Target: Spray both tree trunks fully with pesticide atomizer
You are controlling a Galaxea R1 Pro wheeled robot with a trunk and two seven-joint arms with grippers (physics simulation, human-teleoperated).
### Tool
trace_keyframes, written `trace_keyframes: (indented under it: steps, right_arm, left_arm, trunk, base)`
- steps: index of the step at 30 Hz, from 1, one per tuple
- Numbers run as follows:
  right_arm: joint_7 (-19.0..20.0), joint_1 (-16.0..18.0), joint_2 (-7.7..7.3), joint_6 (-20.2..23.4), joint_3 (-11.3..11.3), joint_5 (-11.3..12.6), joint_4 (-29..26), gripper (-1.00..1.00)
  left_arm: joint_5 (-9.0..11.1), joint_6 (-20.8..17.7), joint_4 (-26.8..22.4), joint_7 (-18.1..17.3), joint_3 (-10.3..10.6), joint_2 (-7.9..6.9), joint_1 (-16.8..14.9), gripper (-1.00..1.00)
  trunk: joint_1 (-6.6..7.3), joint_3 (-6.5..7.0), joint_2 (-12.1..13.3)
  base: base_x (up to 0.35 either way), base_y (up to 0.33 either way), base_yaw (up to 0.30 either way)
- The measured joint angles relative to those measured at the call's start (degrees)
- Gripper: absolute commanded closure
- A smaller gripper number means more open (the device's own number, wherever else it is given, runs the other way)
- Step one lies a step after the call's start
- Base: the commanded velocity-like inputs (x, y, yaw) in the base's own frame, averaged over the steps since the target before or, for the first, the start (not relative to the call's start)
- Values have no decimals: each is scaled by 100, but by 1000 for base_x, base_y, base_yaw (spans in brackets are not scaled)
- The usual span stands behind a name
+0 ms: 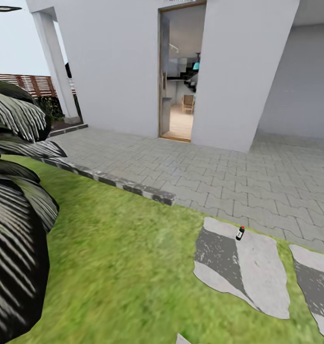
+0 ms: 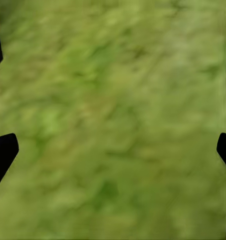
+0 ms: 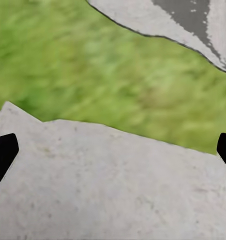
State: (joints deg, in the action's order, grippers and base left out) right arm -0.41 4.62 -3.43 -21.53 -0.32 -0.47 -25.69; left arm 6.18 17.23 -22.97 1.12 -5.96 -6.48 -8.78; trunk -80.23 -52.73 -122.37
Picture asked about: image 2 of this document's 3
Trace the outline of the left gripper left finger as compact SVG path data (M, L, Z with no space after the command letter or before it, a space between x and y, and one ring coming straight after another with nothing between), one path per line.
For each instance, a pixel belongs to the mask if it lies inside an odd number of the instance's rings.
M14 133L0 136L0 182L19 151Z

